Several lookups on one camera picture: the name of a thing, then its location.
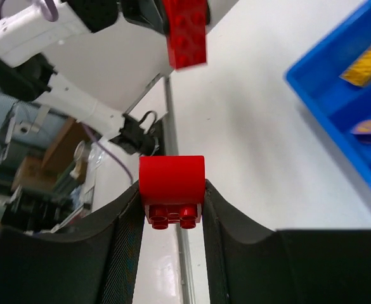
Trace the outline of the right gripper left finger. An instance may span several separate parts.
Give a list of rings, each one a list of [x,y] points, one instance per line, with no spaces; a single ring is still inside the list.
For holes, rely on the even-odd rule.
[[[131,303],[143,226],[134,184],[55,233],[0,227],[0,303]]]

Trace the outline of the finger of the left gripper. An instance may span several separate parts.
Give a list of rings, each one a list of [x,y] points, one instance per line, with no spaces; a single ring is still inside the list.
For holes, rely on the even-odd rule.
[[[127,22],[162,35],[169,34],[169,20],[163,1],[121,0],[120,8]]]

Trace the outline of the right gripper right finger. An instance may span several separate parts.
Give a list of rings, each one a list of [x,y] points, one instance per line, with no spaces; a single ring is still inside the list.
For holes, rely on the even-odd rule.
[[[202,221],[211,303],[371,303],[371,229],[271,230],[211,183]]]

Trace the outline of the red lego plate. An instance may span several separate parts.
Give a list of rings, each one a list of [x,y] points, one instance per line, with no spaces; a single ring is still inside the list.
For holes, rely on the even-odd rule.
[[[206,63],[208,2],[173,0],[162,3],[169,22],[167,52],[170,66],[179,70]]]

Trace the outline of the red flower lego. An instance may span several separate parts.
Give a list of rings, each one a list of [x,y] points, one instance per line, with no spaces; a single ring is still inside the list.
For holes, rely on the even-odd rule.
[[[139,189],[148,223],[156,230],[178,224],[193,229],[200,222],[205,195],[205,158],[142,156]]]

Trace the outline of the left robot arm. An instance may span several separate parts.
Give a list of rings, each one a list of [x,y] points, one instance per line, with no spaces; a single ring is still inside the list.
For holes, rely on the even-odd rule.
[[[90,132],[127,154],[152,156],[160,135],[119,113],[64,77],[45,57],[46,47],[71,37],[95,34],[120,16],[134,25],[168,32],[160,1],[32,1],[11,16],[0,1],[0,90],[24,102],[37,101],[81,122]]]

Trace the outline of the blue divided bin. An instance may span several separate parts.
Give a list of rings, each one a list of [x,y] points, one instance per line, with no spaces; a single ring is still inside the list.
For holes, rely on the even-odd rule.
[[[356,87],[341,74],[371,46],[371,1],[365,1],[285,74],[285,79],[371,188],[371,144],[352,135],[371,119],[371,84]]]

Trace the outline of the aluminium frame rail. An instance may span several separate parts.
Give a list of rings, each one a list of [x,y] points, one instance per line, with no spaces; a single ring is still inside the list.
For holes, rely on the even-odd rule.
[[[162,119],[164,129],[165,153],[169,156],[175,156],[178,155],[179,150],[176,133],[171,78],[169,75],[163,76],[163,85],[167,110],[167,113]],[[180,199],[185,198],[185,192],[179,189],[179,181],[180,179],[175,177],[173,182],[169,182],[169,199],[173,201],[175,205],[179,205]],[[183,295],[182,303],[196,303],[188,231],[182,229],[180,225],[177,224],[176,236],[179,249],[179,279]]]

